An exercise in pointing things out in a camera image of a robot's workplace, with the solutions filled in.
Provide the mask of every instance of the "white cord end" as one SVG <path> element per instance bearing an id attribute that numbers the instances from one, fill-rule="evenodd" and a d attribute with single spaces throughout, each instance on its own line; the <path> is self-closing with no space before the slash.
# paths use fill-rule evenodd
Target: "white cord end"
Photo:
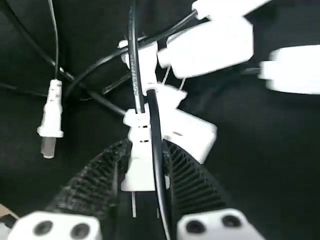
<path id="1" fill-rule="evenodd" d="M 64 132 L 61 131 L 61 92 L 62 82 L 57 79 L 51 80 L 42 123 L 37 129 L 37 133 L 43 138 L 41 153 L 46 159 L 55 156 L 56 139 L 64 136 Z"/>

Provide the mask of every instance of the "white power adapter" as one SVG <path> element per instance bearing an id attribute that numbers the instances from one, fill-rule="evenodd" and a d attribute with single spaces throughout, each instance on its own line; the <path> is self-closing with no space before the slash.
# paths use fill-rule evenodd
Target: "white power adapter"
<path id="1" fill-rule="evenodd" d="M 162 68 L 192 78 L 248 61 L 254 53 L 253 27 L 244 17 L 211 20 L 169 37 L 158 52 Z"/>
<path id="2" fill-rule="evenodd" d="M 261 62 L 267 88 L 286 93 L 320 94 L 320 45 L 284 47 Z"/>

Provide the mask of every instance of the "white plug housing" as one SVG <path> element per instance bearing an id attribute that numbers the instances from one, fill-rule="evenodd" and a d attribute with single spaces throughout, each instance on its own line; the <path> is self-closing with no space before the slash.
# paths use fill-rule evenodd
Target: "white plug housing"
<path id="1" fill-rule="evenodd" d="M 197 0 L 192 10 L 197 11 L 197 18 L 202 20 L 226 19 L 244 16 L 271 0 Z"/>
<path id="2" fill-rule="evenodd" d="M 145 104 L 144 109 L 145 113 L 139 114 L 134 109 L 129 109 L 123 119 L 123 123 L 130 126 L 128 139 L 132 142 L 128 172 L 121 183 L 121 190 L 124 192 L 156 190 L 148 104 Z M 167 176 L 165 183 L 168 189 L 170 179 Z"/>
<path id="3" fill-rule="evenodd" d="M 95 217 L 36 211 L 21 217 L 8 236 L 8 240 L 35 239 L 102 240 L 102 234 Z"/>
<path id="4" fill-rule="evenodd" d="M 62 82 L 57 79 L 51 80 L 41 126 L 37 129 L 37 133 L 42 137 L 41 153 L 46 159 L 55 156 L 56 138 L 64 136 L 64 132 L 61 131 L 61 95 Z"/>
<path id="5" fill-rule="evenodd" d="M 118 47 L 123 48 L 128 46 L 127 40 L 119 42 Z M 156 67 L 158 63 L 157 59 L 158 44 L 153 42 L 145 47 L 138 49 L 139 68 L 141 77 L 141 88 L 143 95 L 147 95 L 147 91 L 156 88 L 157 76 Z M 121 56 L 122 61 L 130 69 L 129 54 L 125 53 Z"/>
<path id="6" fill-rule="evenodd" d="M 259 78 L 274 91 L 320 94 L 320 45 L 285 47 L 273 51 L 261 62 Z"/>
<path id="7" fill-rule="evenodd" d="M 244 17 L 211 20 L 178 32 L 158 52 L 162 68 L 192 78 L 248 61 L 254 53 L 253 27 Z"/>

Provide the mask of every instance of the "blurred white object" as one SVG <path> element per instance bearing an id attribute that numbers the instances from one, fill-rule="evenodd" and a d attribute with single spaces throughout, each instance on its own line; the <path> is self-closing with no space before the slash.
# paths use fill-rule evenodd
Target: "blurred white object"
<path id="1" fill-rule="evenodd" d="M 158 52 L 160 66 L 171 66 L 178 79 L 192 78 L 248 61 L 253 27 L 241 16 L 211 20 L 170 36 L 166 45 Z"/>
<path id="2" fill-rule="evenodd" d="M 261 63 L 260 78 L 275 91 L 320 94 L 320 45 L 280 48 Z"/>
<path id="3" fill-rule="evenodd" d="M 199 20 L 212 20 L 241 17 L 271 0 L 197 0 L 192 4 L 192 10 L 197 11 Z"/>
<path id="4" fill-rule="evenodd" d="M 177 240 L 265 240 L 245 215 L 232 208 L 183 216 Z"/>
<path id="5" fill-rule="evenodd" d="M 95 217 L 36 211 L 20 218 L 7 240 L 102 240 Z"/>

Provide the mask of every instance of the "thin black wire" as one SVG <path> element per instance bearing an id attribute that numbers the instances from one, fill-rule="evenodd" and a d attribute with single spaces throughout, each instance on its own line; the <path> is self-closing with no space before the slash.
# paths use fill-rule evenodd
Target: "thin black wire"
<path id="1" fill-rule="evenodd" d="M 30 95 L 30 96 L 33 96 L 33 97 L 46 98 L 48 96 L 48 95 L 43 94 L 43 93 L 20 89 L 17 86 L 12 86 L 12 85 L 5 84 L 5 83 L 2 83 L 2 82 L 0 82 L 0 88 L 7 89 L 7 90 L 13 91 L 13 92 L 18 93 L 18 94 Z"/>
<path id="2" fill-rule="evenodd" d="M 128 81 L 128 79 L 131 78 L 131 73 L 127 73 L 126 75 L 122 76 L 120 79 L 116 80 L 115 82 L 111 83 L 109 86 L 106 86 L 102 89 L 101 94 L 102 95 L 107 95 L 108 93 L 110 93 L 111 91 L 113 91 L 114 89 L 118 88 L 120 85 L 124 84 L 125 82 Z M 44 93 L 40 93 L 40 92 L 36 92 L 36 91 L 31 91 L 31 90 L 26 90 L 26 89 L 22 89 L 18 86 L 13 86 L 13 85 L 9 85 L 3 82 L 0 82 L 0 89 L 6 89 L 12 92 L 15 92 L 17 94 L 22 94 L 22 95 L 28 95 L 28 96 L 32 96 L 32 97 L 40 97 L 40 98 L 47 98 L 48 95 L 44 94 Z M 86 102 L 89 100 L 92 100 L 92 97 L 87 97 L 87 98 L 80 98 L 79 101 L 80 102 Z"/>
<path id="3" fill-rule="evenodd" d="M 159 212 L 161 216 L 164 234 L 166 240 L 170 240 L 170 211 L 168 206 L 169 202 L 167 199 L 161 125 L 156 91 L 154 89 L 150 89 L 146 92 L 146 96 L 150 111 L 152 162 L 155 191 L 158 200 Z"/>
<path id="4" fill-rule="evenodd" d="M 52 24 L 53 24 L 54 42 L 55 42 L 54 79 L 58 79 L 59 72 L 60 72 L 60 65 L 59 65 L 60 49 L 59 49 L 58 27 L 57 27 L 57 20 L 56 20 L 53 0 L 48 0 L 48 3 L 49 3 L 49 9 L 50 9 L 50 15 L 51 15 L 51 19 L 52 19 Z"/>
<path id="5" fill-rule="evenodd" d="M 138 45 L 140 48 L 145 47 L 155 41 L 158 41 L 160 39 L 169 37 L 170 35 L 174 34 L 175 32 L 177 32 L 180 28 L 182 28 L 184 25 L 186 25 L 187 23 L 189 23 L 191 20 L 193 20 L 195 17 L 197 16 L 197 11 L 194 10 L 192 11 L 190 14 L 188 14 L 186 17 L 184 17 L 182 20 L 180 20 L 178 23 L 176 23 L 175 25 L 166 28 L 165 30 L 155 34 L 154 36 L 151 37 L 146 37 L 143 38 L 141 40 L 138 41 Z M 75 80 L 74 82 L 71 83 L 71 85 L 67 88 L 66 92 L 65 92 L 65 99 L 69 98 L 72 91 L 74 90 L 74 88 L 80 84 L 81 81 L 83 81 L 89 74 L 91 74 L 92 72 L 94 72 L 96 69 L 98 69 L 99 67 L 101 67 L 103 64 L 109 62 L 110 60 L 112 60 L 113 58 L 120 56 L 124 53 L 126 53 L 128 51 L 128 47 L 122 47 L 119 48 L 117 50 L 115 50 L 114 52 L 112 52 L 110 55 L 103 57 L 101 59 L 99 59 L 98 61 L 96 61 L 94 64 L 92 64 L 91 66 L 89 66 L 83 73 L 81 73 Z"/>
<path id="6" fill-rule="evenodd" d="M 31 37 L 29 31 L 25 28 L 25 26 L 21 23 L 19 18 L 15 15 L 9 4 L 6 0 L 0 0 L 0 10 L 4 13 L 4 15 L 8 18 L 11 24 L 16 28 L 16 30 L 23 36 L 23 38 L 31 45 L 31 47 L 35 50 L 37 54 L 40 55 L 47 63 L 51 66 L 55 67 L 56 62 L 40 47 L 40 45 Z M 70 82 L 74 81 L 74 76 L 68 72 L 65 72 L 61 67 L 59 69 L 60 74 L 65 77 Z M 112 102 L 105 99 L 101 94 L 88 89 L 84 84 L 79 84 L 81 88 L 86 90 L 87 94 L 91 96 L 96 102 L 102 104 L 103 106 L 109 108 L 110 110 L 120 114 L 121 116 L 124 115 L 126 112 L 125 110 L 121 109 L 120 107 L 116 106 Z"/>
<path id="7" fill-rule="evenodd" d="M 138 30 L 137 30 L 137 0 L 132 0 L 129 7 L 128 18 L 128 55 L 131 71 L 135 113 L 145 113 L 144 96 L 142 93 L 139 55 L 138 55 Z"/>

